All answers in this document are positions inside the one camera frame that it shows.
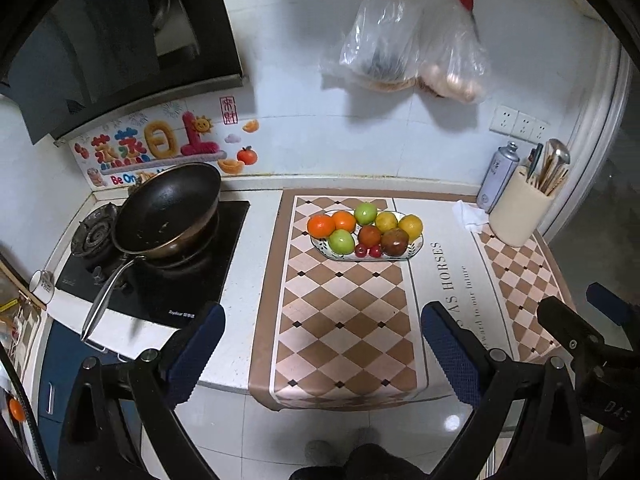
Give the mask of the yellow lemon in plate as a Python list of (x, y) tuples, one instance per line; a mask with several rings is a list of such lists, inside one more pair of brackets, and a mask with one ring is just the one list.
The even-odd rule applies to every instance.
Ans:
[(375, 226), (386, 233), (398, 227), (398, 220), (393, 211), (382, 211), (376, 216)]

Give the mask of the patterned oval fruit plate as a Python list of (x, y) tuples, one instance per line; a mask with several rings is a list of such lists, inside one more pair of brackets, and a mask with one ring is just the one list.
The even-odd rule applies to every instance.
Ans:
[(378, 215), (390, 214), (396, 220), (396, 226), (390, 229), (390, 235), (382, 232), (376, 244), (372, 244), (375, 240), (373, 236), (373, 228), (376, 228), (376, 222), (367, 226), (368, 232), (361, 240), (360, 231), (363, 226), (359, 223), (355, 224), (352, 232), (348, 235), (352, 238), (352, 242), (346, 242), (344, 235), (336, 235), (335, 230), (329, 237), (317, 238), (311, 237), (311, 244), (318, 249), (320, 254), (334, 261), (352, 261), (352, 262), (377, 262), (377, 261), (408, 261), (415, 257), (424, 245), (423, 233), (413, 237), (407, 231), (401, 229), (401, 222), (404, 221), (406, 215), (402, 212), (383, 210)]

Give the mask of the green apple in plate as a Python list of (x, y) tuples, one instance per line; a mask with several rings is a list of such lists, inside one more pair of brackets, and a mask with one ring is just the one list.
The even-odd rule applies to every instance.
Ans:
[(337, 255), (349, 255), (355, 250), (355, 240), (352, 233), (336, 229), (328, 238), (329, 248)]

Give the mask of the plastic bag with eggs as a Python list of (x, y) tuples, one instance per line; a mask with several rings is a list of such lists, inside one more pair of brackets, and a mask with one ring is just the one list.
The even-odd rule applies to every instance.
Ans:
[(488, 97), (492, 73), (470, 11), (451, 3), (428, 14), (421, 30), (418, 85), (462, 104)]

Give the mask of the white mug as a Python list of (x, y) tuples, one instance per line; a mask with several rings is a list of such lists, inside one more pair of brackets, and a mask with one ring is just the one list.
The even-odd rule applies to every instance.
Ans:
[(54, 275), (48, 270), (37, 270), (29, 281), (29, 292), (45, 306), (54, 296)]

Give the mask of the white crumpled tissue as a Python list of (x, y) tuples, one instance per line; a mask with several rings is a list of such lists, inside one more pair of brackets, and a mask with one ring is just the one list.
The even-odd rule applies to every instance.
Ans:
[(459, 221), (460, 226), (472, 233), (480, 233), (484, 226), (488, 225), (488, 213), (475, 204), (469, 204), (463, 200), (458, 200), (452, 206), (452, 212)]

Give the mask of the colourful wall sticker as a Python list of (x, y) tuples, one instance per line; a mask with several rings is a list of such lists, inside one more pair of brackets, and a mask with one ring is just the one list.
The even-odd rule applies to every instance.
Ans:
[(188, 162), (205, 162), (231, 176), (257, 162), (256, 116), (242, 92), (207, 92), (155, 105), (107, 122), (70, 141), (93, 190), (123, 188)]

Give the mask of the orange in plate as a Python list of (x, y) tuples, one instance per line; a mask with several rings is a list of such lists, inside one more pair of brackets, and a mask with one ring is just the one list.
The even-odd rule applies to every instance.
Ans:
[(349, 233), (355, 231), (357, 220), (355, 216), (346, 210), (337, 210), (332, 214), (332, 219), (335, 224), (335, 229), (344, 230)]

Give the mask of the yellow lemon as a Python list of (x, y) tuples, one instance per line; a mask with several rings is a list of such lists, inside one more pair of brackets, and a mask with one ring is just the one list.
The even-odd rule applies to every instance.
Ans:
[(410, 243), (413, 243), (423, 233), (422, 220), (415, 214), (407, 214), (402, 217), (398, 222), (398, 228), (408, 235)]
[(386, 233), (398, 227), (398, 220), (393, 211), (382, 211), (376, 216), (375, 226)]

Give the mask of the dark red apple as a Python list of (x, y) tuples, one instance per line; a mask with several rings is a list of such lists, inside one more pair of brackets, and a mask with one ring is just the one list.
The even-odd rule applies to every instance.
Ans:
[(409, 243), (409, 234), (399, 228), (386, 231), (381, 237), (382, 252), (390, 257), (402, 256), (406, 252)]

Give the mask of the dark orange fruit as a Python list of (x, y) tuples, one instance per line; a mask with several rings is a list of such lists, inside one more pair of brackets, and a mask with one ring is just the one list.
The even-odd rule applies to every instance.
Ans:
[(366, 245), (367, 248), (380, 244), (381, 238), (382, 232), (372, 224), (362, 226), (358, 232), (359, 243)]

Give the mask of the green apple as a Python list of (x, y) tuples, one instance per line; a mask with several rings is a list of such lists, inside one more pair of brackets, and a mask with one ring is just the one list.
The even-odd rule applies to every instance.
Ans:
[(375, 204), (362, 202), (354, 210), (354, 217), (360, 226), (370, 226), (378, 216), (378, 207)]
[(352, 233), (336, 229), (328, 238), (329, 248), (337, 255), (349, 255), (355, 250), (355, 240)]

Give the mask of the orange tangerine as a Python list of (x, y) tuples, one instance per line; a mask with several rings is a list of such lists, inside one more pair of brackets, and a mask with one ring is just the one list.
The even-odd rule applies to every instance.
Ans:
[(328, 238), (336, 230), (335, 221), (327, 214), (315, 214), (307, 221), (306, 231), (313, 238)]

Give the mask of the black frying pan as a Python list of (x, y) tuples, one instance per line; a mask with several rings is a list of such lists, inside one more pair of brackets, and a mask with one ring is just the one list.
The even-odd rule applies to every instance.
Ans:
[(87, 340), (101, 321), (116, 285), (138, 261), (161, 268), (181, 266), (202, 251), (213, 235), (221, 175), (205, 162), (173, 166), (147, 180), (119, 208), (111, 239), (122, 262), (93, 300), (80, 333)]

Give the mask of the clear plastic bag left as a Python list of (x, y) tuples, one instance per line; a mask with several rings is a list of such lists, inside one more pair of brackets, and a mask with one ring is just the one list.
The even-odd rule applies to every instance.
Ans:
[(362, 0), (352, 27), (322, 58), (321, 73), (381, 93), (413, 87), (422, 13), (414, 0)]

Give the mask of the silver spray can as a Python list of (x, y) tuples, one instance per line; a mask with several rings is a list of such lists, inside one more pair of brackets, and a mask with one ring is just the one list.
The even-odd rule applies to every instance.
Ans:
[(480, 209), (488, 214), (494, 209), (519, 163), (518, 146), (514, 142), (500, 146), (495, 151), (476, 196), (476, 204)]

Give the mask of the checkered kitchen mat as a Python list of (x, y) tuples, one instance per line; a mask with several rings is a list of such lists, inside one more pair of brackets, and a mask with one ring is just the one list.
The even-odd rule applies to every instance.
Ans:
[[(538, 302), (570, 300), (539, 235), (519, 248), (454, 215), (456, 196), (360, 190), (283, 193), (266, 264), (248, 390), (266, 408), (364, 410), (450, 393), (420, 333), (420, 313), (441, 302), (487, 348), (540, 363), (560, 348), (538, 323)], [(333, 260), (307, 222), (362, 203), (415, 214), (424, 225), (408, 260)]]

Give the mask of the black gas stove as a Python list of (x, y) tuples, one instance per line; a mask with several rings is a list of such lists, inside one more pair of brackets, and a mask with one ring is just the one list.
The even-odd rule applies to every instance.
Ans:
[[(250, 203), (218, 205), (205, 234), (182, 259), (137, 260), (116, 281), (107, 307), (140, 320), (181, 328), (220, 300)], [(126, 259), (111, 240), (118, 207), (108, 203), (81, 220), (56, 288), (93, 302)]]

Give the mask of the black range hood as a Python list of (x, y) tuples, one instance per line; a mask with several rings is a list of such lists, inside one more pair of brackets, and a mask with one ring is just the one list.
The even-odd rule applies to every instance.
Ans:
[(1, 1), (1, 93), (32, 143), (242, 84), (224, 0)]

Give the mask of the cream utensil holder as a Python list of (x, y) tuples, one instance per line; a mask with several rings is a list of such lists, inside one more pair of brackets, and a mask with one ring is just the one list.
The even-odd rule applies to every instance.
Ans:
[(544, 194), (526, 181), (526, 168), (519, 166), (489, 214), (489, 226), (504, 244), (521, 247), (538, 228), (553, 201), (553, 195)]

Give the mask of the white wall socket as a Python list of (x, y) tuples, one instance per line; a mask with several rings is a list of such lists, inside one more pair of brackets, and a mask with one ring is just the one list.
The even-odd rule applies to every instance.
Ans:
[(549, 128), (548, 122), (505, 105), (496, 107), (489, 124), (492, 132), (532, 143), (544, 143), (548, 139)]

